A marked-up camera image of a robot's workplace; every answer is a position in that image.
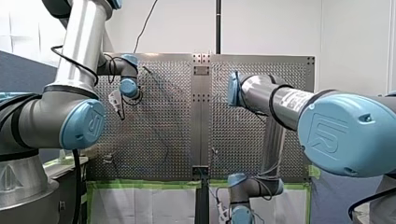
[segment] pegboard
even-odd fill
[[[314,89],[313,57],[214,55],[211,59],[213,106],[211,116],[211,178],[243,172],[255,175],[261,171],[264,151],[265,118],[258,118],[244,108],[227,105],[227,80],[231,72],[244,75],[282,77],[296,89]],[[273,158],[272,164],[278,162]],[[308,160],[300,150],[297,134],[286,131],[281,155],[280,175],[286,182],[306,182]]]
[[[100,77],[96,92],[105,103],[106,125],[89,178],[191,180],[191,55],[138,58],[143,97],[138,105],[124,105],[124,121],[107,100],[120,79],[109,84],[112,77]],[[104,160],[108,156],[112,162]]]
[[[108,77],[101,77],[96,88],[106,107],[106,126],[89,179],[191,180],[191,167],[196,164],[209,165],[211,178],[234,172],[255,174],[262,165],[265,124],[243,108],[227,106],[228,75],[234,70],[272,74],[296,88],[312,91],[314,87],[313,65],[307,64],[313,58],[207,55],[208,76],[199,77],[194,74],[194,55],[136,56],[144,95],[139,105],[124,107],[124,121],[107,100],[119,86],[119,78],[110,84]],[[197,104],[198,100],[206,100],[205,106]],[[195,131],[198,126],[201,135]],[[303,182],[306,160],[294,133],[286,135],[282,160],[284,180]]]

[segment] black cable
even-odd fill
[[[140,102],[142,102],[142,99],[143,99],[143,92],[140,90],[140,88],[139,88],[139,98],[137,98],[137,102],[136,103],[134,103],[134,104],[131,104],[131,103],[129,103],[128,101],[126,101],[124,98],[123,98],[123,95],[121,94],[121,99],[122,99],[122,102],[123,103],[125,103],[125,104],[127,104],[127,105],[131,105],[131,106],[135,106],[135,105],[139,105],[140,104]]]
[[[32,100],[34,100],[34,99],[39,99],[39,98],[41,98],[41,95],[34,94],[34,93],[32,93],[30,96],[29,96],[29,95],[24,95],[24,96],[27,96],[27,97],[26,97],[26,98],[24,98],[24,97],[18,98],[18,99],[15,99],[15,101],[12,101],[12,100],[9,101],[9,104],[7,104],[7,105],[13,105],[13,104],[16,104],[17,102],[19,102],[20,99],[23,99],[20,105],[18,105],[18,106],[16,106],[16,107],[12,108],[5,116],[2,117],[2,119],[0,120],[0,132],[1,132],[1,130],[3,129],[3,126],[4,126],[4,124],[6,123],[7,119],[8,119],[11,115],[13,115],[14,112],[15,112],[16,110],[20,109],[21,107],[24,107],[27,103],[29,103],[30,101],[32,101]],[[0,111],[1,111],[3,108],[5,108],[5,106],[4,106],[3,104],[1,104]]]
[[[33,93],[27,93],[24,95],[18,95],[18,96],[14,96],[12,98],[6,99],[5,101],[2,101],[0,103],[0,111],[2,111],[3,109],[7,108],[10,105],[14,105],[20,101],[23,101],[32,95],[33,95]]]
[[[79,155],[77,149],[73,149],[73,158],[76,167],[76,204],[75,204],[75,211],[74,211],[72,223],[78,224],[79,209],[81,207],[82,182],[81,182],[81,166],[79,164]]]
[[[145,24],[144,24],[144,26],[143,26],[143,29],[142,29],[142,31],[140,32],[140,35],[139,35],[139,36],[137,37],[137,39],[136,39],[136,45],[134,46],[134,53],[136,53],[137,46],[139,45],[140,37],[142,36],[142,34],[143,34],[143,33],[145,32],[145,30],[146,30],[146,26],[147,26],[147,24],[148,24],[149,18],[150,18],[150,16],[151,16],[152,11],[153,11],[154,8],[155,8],[155,5],[157,5],[157,2],[158,2],[158,0],[155,0],[155,1],[154,1],[154,4],[152,4],[151,10],[149,11],[148,17],[146,18],[146,21],[145,21]]]
[[[275,97],[275,95],[276,95],[276,92],[279,91],[279,90],[282,89],[282,88],[291,88],[291,89],[293,89],[293,87],[292,87],[291,85],[282,84],[282,85],[277,86],[277,87],[271,92],[270,100],[269,100],[269,107],[270,107],[271,116],[273,117],[273,119],[274,119],[278,124],[280,124],[280,126],[284,127],[284,128],[287,129],[287,130],[293,131],[292,128],[290,128],[288,125],[286,125],[286,124],[276,115],[276,112],[275,112],[275,110],[274,110],[274,97]]]
[[[116,62],[114,61],[114,58],[111,57],[111,55],[109,55],[109,54],[104,54],[104,55],[105,55],[105,57],[107,56],[107,57],[110,58],[110,63],[108,65],[108,70],[110,72],[110,75],[113,76],[113,78],[110,80],[110,75],[108,75],[107,76],[107,81],[108,81],[108,84],[112,84],[114,82],[114,79],[116,78],[116,75],[115,75],[116,72],[115,71],[117,71],[117,65],[116,65]]]
[[[89,73],[91,73],[91,74],[95,77],[95,83],[94,83],[94,85],[96,86],[96,85],[98,84],[98,82],[99,82],[99,76],[98,76],[94,71],[92,71],[91,68],[89,68],[89,67],[87,67],[87,66],[85,66],[85,65],[83,65],[83,64],[81,64],[81,63],[78,63],[78,62],[76,62],[75,60],[73,60],[73,59],[71,59],[71,58],[69,58],[69,57],[64,56],[61,52],[59,52],[58,50],[56,50],[56,49],[61,49],[61,48],[63,48],[63,47],[64,47],[63,45],[54,46],[54,47],[50,48],[50,50],[52,50],[52,52],[54,52],[55,54],[57,54],[59,57],[65,59],[65,60],[67,60],[68,62],[70,62],[70,63],[76,65],[77,67],[83,68],[84,70],[86,70],[86,71],[88,71]]]
[[[370,201],[373,201],[375,199],[378,199],[378,198],[381,198],[381,197],[384,197],[384,196],[387,196],[387,195],[390,195],[393,193],[396,193],[396,188],[385,190],[383,192],[377,193],[375,195],[372,195],[370,197],[367,197],[365,199],[362,199],[362,200],[350,205],[350,207],[347,210],[347,214],[349,215],[350,220],[353,221],[353,211],[355,211],[355,208],[361,206],[364,203],[368,203]]]

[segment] silver robot arm segment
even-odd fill
[[[261,111],[297,132],[304,154],[335,175],[369,177],[396,169],[396,99],[340,91],[317,94],[234,73],[229,105]]]
[[[6,223],[58,223],[58,184],[47,179],[38,149],[85,148],[101,135],[105,109],[93,89],[97,76],[86,68],[97,70],[113,8],[106,0],[74,1],[62,52],[71,61],[61,58],[42,95],[0,94],[0,219]]]

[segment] wall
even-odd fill
[[[390,0],[324,0],[320,89],[388,91]]]
[[[57,66],[50,47],[62,45],[64,34],[41,0],[0,0],[0,50]]]
[[[124,1],[106,28],[116,52],[134,52],[153,0]],[[158,1],[137,52],[192,53],[215,50],[215,1]]]

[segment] gray joint housing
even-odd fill
[[[19,121],[12,123],[13,116],[10,116],[0,132],[0,155],[24,152],[32,148],[60,148],[60,131],[64,121],[71,110],[86,99],[89,98],[73,92],[47,91],[42,99],[27,103],[21,111]],[[18,105],[0,112],[0,119]],[[30,148],[21,146],[15,139],[13,125],[19,126],[19,136]]]
[[[104,55],[101,55],[99,57],[97,74],[99,76],[129,77],[136,81],[138,74],[137,67],[126,61],[127,59],[121,59],[120,57],[116,57],[114,60],[108,60]]]
[[[229,187],[229,191],[232,208],[238,205],[250,208],[249,198],[281,194],[283,192],[283,182],[280,179],[264,180],[249,177],[241,183]]]

